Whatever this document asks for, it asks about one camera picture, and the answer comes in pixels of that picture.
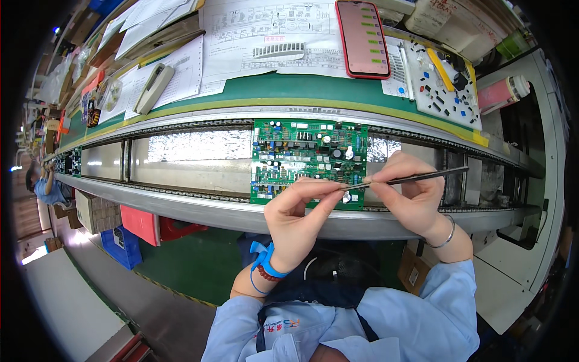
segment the concrete floor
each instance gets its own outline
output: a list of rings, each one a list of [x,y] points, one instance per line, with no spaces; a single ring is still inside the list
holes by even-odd
[[[169,291],[125,269],[96,245],[100,234],[71,230],[66,218],[52,213],[53,228],[78,265],[145,335],[162,361],[199,361],[205,350],[215,309]]]

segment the white paper document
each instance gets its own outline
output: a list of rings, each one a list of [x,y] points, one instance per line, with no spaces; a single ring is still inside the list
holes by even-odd
[[[127,30],[151,17],[173,10],[177,6],[186,4],[189,0],[139,0],[134,11],[124,22],[121,31]]]
[[[184,5],[155,14],[154,16],[144,20],[143,22],[129,28],[124,33],[123,41],[120,43],[119,50],[117,51],[115,56],[115,60],[118,60],[123,56],[125,56],[132,48],[134,48],[137,44],[139,44],[143,39],[148,38],[158,29],[164,27],[165,25],[169,25],[174,20],[190,13],[192,8],[196,6],[196,4],[197,0],[189,0]]]
[[[203,47],[204,82],[277,71],[349,78],[334,0],[291,2],[213,0],[199,10],[207,31]],[[305,42],[299,60],[255,63],[252,50],[284,42]]]
[[[390,61],[390,78],[382,80],[382,93],[389,96],[409,98],[408,82],[402,56],[400,55],[400,39],[385,36],[388,60]]]
[[[124,118],[129,119],[139,115],[138,113],[133,112],[133,108],[155,65],[159,63],[173,67],[175,69],[175,74],[171,78],[171,81],[169,81],[169,84],[163,93],[161,93],[157,103],[153,106],[153,110],[162,105],[197,95],[199,93],[203,71],[202,52],[203,36],[198,36],[167,57],[137,70],[137,75],[135,76],[136,78],[133,83],[134,89],[129,98]]]
[[[192,98],[212,96],[213,94],[220,94],[223,93],[224,88],[225,88],[225,81],[217,81],[211,83],[205,83],[204,81],[201,81],[201,85],[199,86],[199,93],[197,95],[180,99],[180,101]]]
[[[98,119],[99,125],[105,123],[106,121],[115,116],[120,115],[127,109],[129,99],[133,94],[133,89],[135,88],[135,80],[137,79],[138,76],[137,75],[138,67],[139,66],[136,65],[134,68],[132,68],[131,70],[129,70],[128,72],[126,72],[125,74],[121,75],[118,78],[118,80],[123,83],[123,87],[121,88],[120,91],[119,100],[116,102],[116,105],[112,110],[106,111],[103,109],[101,111],[101,115]]]
[[[101,50],[101,48],[109,41],[109,39],[119,32],[121,26],[124,24],[124,21],[127,20],[127,17],[129,15],[131,15],[131,12],[134,10],[135,6],[136,4],[125,10],[124,13],[119,15],[119,17],[111,20],[107,24],[107,28],[105,29],[105,32],[102,35],[102,40],[101,43],[98,45],[97,51]]]

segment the silver bracelet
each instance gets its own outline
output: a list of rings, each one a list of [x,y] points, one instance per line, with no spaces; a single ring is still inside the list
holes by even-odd
[[[438,249],[443,247],[444,245],[448,244],[448,242],[452,239],[452,237],[455,235],[455,229],[456,229],[456,224],[455,224],[455,219],[452,218],[452,216],[450,216],[449,214],[444,215],[446,217],[448,217],[450,219],[450,222],[452,223],[452,231],[450,232],[450,235],[448,236],[448,239],[443,242],[442,244],[440,244],[439,246],[432,246],[428,241],[426,241],[426,243],[428,244],[428,246],[430,246],[433,249]]]

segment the schematic diagram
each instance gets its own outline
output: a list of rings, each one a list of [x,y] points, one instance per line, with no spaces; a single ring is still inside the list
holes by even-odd
[[[329,3],[297,2],[254,6],[212,15],[211,44],[254,36],[331,34]]]
[[[344,53],[341,50],[333,49],[306,49],[302,59],[297,60],[272,60],[268,62],[252,62],[252,53],[244,53],[241,61],[241,71],[258,68],[289,68],[289,67],[313,67],[325,68],[327,70],[344,70]]]

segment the hand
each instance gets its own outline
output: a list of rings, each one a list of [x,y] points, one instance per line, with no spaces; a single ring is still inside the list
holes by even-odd
[[[308,255],[322,225],[344,195],[338,190],[341,186],[302,177],[267,203],[263,213],[275,245],[270,260],[273,269],[288,273]],[[321,201],[305,216],[306,204],[312,199]]]
[[[424,237],[429,237],[435,222],[440,219],[438,205],[444,191],[444,178],[440,176],[402,184],[402,195],[384,182],[433,171],[436,169],[426,162],[396,151],[380,172],[370,176],[370,188],[402,226]]]

